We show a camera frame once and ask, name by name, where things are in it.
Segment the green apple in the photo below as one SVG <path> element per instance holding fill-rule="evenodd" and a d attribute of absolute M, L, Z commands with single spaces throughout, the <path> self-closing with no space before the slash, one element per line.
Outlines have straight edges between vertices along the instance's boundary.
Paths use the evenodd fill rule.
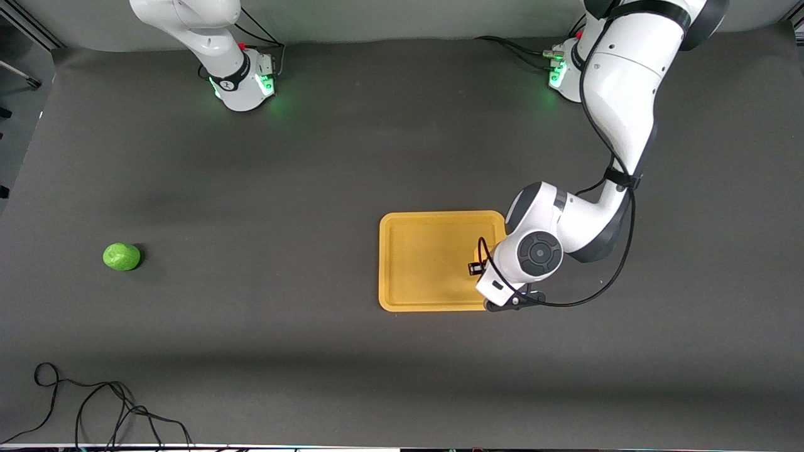
<path fill-rule="evenodd" d="M 110 269 L 116 271 L 129 271 L 137 268 L 141 263 L 141 251 L 133 244 L 117 242 L 109 244 L 104 249 L 102 260 Z"/>

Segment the yellow plastic tray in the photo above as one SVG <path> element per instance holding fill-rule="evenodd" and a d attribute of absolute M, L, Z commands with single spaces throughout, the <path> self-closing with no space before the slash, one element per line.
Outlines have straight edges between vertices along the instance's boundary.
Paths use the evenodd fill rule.
<path fill-rule="evenodd" d="M 477 244 L 504 239 L 504 218 L 493 210 L 396 212 L 379 223 L 378 298 L 393 313 L 483 311 Z"/>

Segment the aluminium frame profile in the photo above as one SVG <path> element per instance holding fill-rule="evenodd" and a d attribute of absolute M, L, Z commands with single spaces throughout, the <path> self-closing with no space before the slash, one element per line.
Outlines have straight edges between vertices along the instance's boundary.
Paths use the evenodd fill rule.
<path fill-rule="evenodd" d="M 66 48 L 59 38 L 23 8 L 17 0 L 0 0 L 0 17 L 47 51 Z"/>

